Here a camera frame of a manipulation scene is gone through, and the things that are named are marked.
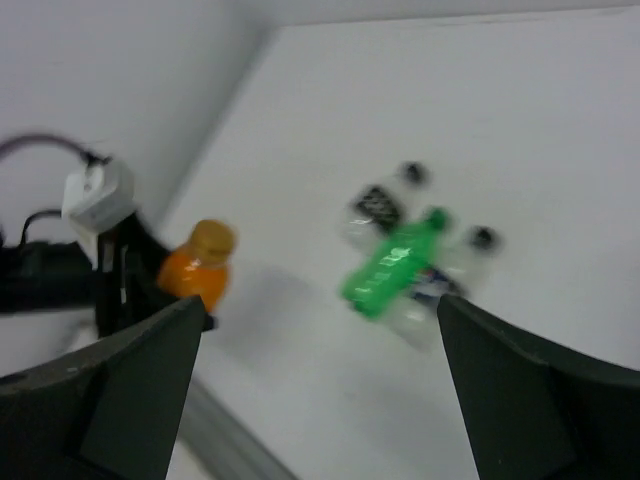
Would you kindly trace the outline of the black label clear bottle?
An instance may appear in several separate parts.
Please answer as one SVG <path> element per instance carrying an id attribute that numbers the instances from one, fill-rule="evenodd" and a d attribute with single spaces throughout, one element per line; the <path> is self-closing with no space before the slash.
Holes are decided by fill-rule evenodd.
<path id="1" fill-rule="evenodd" d="M 367 184 L 346 205 L 339 234 L 355 250 L 371 253 L 410 218 L 429 183 L 430 172 L 423 163 L 402 163 L 395 173 Z"/>

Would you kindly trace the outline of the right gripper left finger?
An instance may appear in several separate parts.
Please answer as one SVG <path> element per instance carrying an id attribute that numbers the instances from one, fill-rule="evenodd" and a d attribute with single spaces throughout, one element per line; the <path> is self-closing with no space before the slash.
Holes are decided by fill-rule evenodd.
<path id="1" fill-rule="evenodd" d="M 2 377 L 2 478 L 165 478 L 205 322 L 183 299 Z"/>

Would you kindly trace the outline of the green plastic bottle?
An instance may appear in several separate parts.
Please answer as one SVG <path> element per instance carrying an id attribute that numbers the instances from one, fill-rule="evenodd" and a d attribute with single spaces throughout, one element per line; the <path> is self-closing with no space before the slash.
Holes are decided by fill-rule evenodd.
<path id="1" fill-rule="evenodd" d="M 396 228 L 349 274 L 340 289 L 342 300 L 367 319 L 383 315 L 436 259 L 450 224 L 449 212 L 434 207 L 422 218 Z"/>

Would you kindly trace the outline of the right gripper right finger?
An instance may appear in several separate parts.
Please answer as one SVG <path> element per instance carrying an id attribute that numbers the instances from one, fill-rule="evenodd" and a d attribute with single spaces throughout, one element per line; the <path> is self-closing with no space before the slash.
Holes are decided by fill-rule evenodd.
<path id="1" fill-rule="evenodd" d="M 437 316 L 482 479 L 636 479 L 639 373 L 453 295 Z"/>

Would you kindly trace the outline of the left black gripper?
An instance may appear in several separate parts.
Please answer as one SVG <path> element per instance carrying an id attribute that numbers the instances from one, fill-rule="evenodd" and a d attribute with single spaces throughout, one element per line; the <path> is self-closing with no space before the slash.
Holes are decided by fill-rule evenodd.
<path id="1" fill-rule="evenodd" d="M 157 285 L 169 254 L 138 212 L 98 236 L 94 299 L 100 338 L 136 325 L 178 301 Z"/>

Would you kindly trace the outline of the orange bottle sideways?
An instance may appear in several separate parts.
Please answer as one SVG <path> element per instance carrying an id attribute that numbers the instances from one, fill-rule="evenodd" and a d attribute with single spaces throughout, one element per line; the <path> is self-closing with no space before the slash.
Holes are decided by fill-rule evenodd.
<path id="1" fill-rule="evenodd" d="M 199 296 L 208 313 L 224 297 L 231 275 L 236 234 L 220 220 L 203 219 L 184 244 L 163 262 L 157 285 L 178 298 Z"/>

